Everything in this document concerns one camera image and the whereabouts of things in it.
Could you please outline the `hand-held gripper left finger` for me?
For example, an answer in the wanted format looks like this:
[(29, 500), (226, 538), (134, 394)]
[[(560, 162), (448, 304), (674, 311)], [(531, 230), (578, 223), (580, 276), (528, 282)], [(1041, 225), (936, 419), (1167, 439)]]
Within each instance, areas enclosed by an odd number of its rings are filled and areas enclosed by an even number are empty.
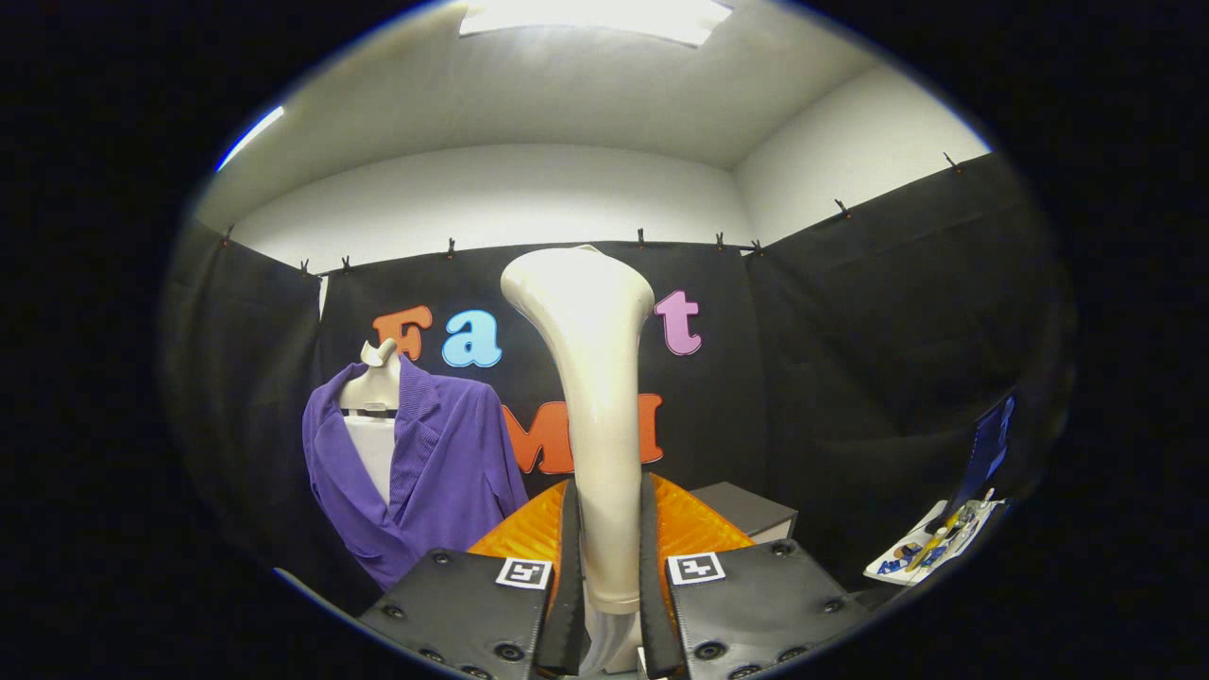
[(588, 652), (574, 482), (560, 482), (470, 551), (436, 548), (359, 621), (453, 679), (553, 679)]

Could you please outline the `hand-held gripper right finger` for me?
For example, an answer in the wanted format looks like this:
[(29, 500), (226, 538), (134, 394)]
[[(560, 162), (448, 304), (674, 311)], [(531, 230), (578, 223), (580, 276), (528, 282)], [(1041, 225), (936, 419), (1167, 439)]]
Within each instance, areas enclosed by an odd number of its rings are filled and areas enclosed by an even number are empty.
[(794, 538), (758, 543), (660, 476), (640, 484), (640, 649), (652, 679), (773, 679), (872, 607)]

